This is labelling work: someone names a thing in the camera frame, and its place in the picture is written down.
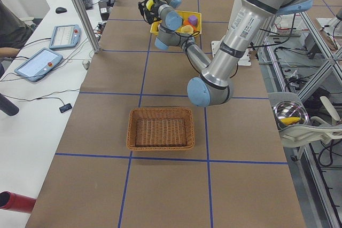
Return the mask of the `yellow clear tape roll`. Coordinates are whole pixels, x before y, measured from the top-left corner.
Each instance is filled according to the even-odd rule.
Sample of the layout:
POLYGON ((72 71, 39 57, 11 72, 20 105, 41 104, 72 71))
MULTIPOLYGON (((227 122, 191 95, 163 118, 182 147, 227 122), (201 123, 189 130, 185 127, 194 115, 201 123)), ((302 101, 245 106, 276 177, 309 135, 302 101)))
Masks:
POLYGON ((154 0, 147 0, 146 1, 145 7, 148 11, 151 11, 153 6, 154 6, 154 0))

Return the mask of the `brown wicker basket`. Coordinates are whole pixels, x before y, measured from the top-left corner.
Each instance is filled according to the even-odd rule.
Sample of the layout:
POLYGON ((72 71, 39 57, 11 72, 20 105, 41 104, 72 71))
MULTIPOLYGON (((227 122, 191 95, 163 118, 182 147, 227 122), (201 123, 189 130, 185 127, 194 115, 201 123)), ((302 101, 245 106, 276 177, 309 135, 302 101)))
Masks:
POLYGON ((130 111, 127 147, 132 151, 185 151, 195 145, 192 110, 146 107, 130 111))

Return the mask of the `yellow woven basket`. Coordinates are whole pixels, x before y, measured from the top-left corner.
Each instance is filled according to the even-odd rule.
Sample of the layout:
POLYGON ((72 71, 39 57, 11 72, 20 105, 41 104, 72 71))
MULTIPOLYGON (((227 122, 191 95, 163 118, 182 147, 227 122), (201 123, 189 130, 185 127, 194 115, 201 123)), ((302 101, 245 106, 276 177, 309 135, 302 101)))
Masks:
POLYGON ((179 29, 176 30, 178 33, 187 33, 195 36, 201 34, 201 19, 202 15, 198 12, 190 12, 190 11, 176 11, 181 18, 183 19, 183 23, 179 29))

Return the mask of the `purple foam cube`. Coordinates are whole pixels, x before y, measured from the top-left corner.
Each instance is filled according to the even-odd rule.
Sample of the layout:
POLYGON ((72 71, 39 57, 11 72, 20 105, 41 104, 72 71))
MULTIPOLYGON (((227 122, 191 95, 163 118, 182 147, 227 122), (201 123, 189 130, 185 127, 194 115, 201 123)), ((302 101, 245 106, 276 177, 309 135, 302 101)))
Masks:
POLYGON ((188 22, 190 24, 192 24, 193 26, 197 26, 198 25, 198 18, 197 18, 197 16, 195 16, 195 15, 189 16, 188 17, 188 22))

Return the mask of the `small black phone device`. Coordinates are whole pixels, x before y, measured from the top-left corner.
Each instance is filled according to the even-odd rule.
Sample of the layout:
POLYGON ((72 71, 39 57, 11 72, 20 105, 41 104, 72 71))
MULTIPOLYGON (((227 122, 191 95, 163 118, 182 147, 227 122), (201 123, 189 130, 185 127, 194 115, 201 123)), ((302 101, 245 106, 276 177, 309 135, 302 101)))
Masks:
POLYGON ((71 109, 72 109, 72 105, 70 103, 64 104, 63 106, 59 107, 59 110, 61 113, 64 113, 64 112, 71 110, 71 109))

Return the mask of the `steel bowl with corn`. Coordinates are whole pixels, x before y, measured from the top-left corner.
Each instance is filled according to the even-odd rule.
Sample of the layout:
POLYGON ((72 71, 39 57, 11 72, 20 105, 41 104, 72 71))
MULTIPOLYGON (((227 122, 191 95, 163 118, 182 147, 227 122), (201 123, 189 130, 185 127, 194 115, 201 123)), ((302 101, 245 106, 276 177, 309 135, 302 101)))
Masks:
POLYGON ((295 124, 309 124, 309 115, 304 106, 298 101, 281 101, 273 107, 278 129, 295 124))

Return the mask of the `far teach pendant tablet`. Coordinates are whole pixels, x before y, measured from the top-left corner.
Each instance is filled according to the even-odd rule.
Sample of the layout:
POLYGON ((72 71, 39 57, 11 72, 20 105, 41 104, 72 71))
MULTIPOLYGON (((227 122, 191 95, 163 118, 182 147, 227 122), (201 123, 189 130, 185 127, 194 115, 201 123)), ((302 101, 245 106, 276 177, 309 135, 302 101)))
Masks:
POLYGON ((49 49, 61 50, 75 47, 80 41, 79 25, 55 26, 52 32, 49 49))

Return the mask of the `teach pendant tablet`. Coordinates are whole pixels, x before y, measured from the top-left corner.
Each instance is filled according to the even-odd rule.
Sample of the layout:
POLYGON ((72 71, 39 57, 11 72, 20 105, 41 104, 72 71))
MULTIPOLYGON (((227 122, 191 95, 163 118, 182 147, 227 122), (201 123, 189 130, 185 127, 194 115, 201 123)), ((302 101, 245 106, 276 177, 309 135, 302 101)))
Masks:
POLYGON ((37 82, 52 71, 61 62, 62 58, 61 54, 43 48, 18 66, 14 72, 31 82, 37 82))
POLYGON ((75 47, 80 41, 79 25, 55 26, 52 32, 49 49, 61 50, 75 47))

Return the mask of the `near teach pendant tablet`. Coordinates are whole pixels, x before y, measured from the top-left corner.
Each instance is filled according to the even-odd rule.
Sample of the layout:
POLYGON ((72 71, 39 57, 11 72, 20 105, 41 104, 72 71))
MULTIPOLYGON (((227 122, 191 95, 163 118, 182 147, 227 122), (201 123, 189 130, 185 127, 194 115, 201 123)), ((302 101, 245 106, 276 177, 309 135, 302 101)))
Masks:
POLYGON ((14 72, 31 82, 37 82, 52 71, 61 62, 62 58, 61 54, 43 48, 18 66, 14 72))

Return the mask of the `black computer mouse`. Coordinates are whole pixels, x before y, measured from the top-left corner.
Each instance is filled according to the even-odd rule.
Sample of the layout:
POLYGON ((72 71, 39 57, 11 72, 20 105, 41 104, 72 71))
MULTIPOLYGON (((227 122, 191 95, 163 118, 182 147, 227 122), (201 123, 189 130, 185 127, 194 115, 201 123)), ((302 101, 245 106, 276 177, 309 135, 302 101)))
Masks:
POLYGON ((55 9, 55 12, 56 12, 56 14, 62 14, 62 13, 66 13, 66 12, 67 12, 67 9, 64 8, 64 7, 57 7, 57 8, 55 9))

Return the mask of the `seated person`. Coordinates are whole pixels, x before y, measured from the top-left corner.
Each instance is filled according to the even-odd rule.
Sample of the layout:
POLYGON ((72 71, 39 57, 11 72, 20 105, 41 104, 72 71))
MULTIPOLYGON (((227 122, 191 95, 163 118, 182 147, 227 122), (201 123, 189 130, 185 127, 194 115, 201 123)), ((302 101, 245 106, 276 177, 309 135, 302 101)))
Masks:
POLYGON ((33 31, 1 1, 1 58, 16 57, 33 31))

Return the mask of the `red cylinder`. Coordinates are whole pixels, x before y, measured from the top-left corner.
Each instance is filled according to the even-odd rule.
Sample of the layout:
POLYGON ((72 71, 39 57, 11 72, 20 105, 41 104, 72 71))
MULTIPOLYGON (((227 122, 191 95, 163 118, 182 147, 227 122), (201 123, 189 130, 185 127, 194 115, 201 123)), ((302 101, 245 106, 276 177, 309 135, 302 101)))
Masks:
POLYGON ((36 199, 8 191, 1 192, 1 209, 31 214, 36 199))

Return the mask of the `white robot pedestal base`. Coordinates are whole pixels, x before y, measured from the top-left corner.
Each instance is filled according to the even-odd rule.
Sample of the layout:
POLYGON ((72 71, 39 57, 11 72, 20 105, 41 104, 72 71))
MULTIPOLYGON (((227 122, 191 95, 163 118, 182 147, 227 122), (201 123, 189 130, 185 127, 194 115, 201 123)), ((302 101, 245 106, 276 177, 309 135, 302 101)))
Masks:
MULTIPOLYGON (((234 0, 232 11, 230 14, 229 19, 229 25, 227 29, 231 29, 231 26, 236 18, 236 15, 238 14, 238 11, 242 7, 242 1, 241 0, 234 0)), ((224 37, 222 37, 219 41, 211 41, 211 48, 212 48, 212 57, 216 55, 217 50, 219 49, 219 45, 224 37)), ((250 54, 248 50, 245 50, 244 55, 239 59, 238 64, 240 66, 250 66, 250 54)))

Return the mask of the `aluminium frame post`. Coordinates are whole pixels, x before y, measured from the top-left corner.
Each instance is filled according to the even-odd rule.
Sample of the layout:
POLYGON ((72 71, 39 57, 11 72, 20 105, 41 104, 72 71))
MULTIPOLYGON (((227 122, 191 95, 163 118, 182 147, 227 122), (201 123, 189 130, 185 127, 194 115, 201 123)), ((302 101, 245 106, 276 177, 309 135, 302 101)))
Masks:
POLYGON ((95 37, 93 27, 87 15, 86 9, 83 6, 82 0, 72 0, 72 3, 81 20, 83 29, 86 33, 87 39, 89 40, 94 53, 98 53, 100 51, 100 46, 99 46, 98 40, 95 37))

